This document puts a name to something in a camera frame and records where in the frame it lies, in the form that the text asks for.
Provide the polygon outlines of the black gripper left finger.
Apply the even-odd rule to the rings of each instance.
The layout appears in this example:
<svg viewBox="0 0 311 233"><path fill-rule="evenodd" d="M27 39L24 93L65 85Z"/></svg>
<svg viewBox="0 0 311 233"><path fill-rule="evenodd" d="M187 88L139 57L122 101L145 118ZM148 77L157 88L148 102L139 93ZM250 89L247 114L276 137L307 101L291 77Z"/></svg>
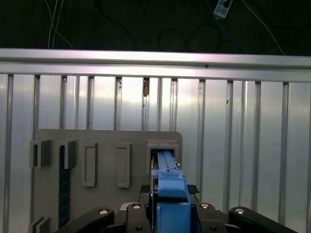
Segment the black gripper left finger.
<svg viewBox="0 0 311 233"><path fill-rule="evenodd" d="M150 186L142 185L138 202L124 203L119 211L96 207L60 227L58 233L151 233Z"/></svg>

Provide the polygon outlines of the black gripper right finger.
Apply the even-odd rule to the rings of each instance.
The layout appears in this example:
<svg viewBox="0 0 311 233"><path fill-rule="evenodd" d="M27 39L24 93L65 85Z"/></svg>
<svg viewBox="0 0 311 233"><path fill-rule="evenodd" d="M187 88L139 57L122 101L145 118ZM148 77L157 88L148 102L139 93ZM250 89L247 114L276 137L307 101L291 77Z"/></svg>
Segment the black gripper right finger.
<svg viewBox="0 0 311 233"><path fill-rule="evenodd" d="M188 185L191 200L190 231L192 233L293 233L294 230L249 208L237 206L227 213L212 204L200 202L199 191Z"/></svg>

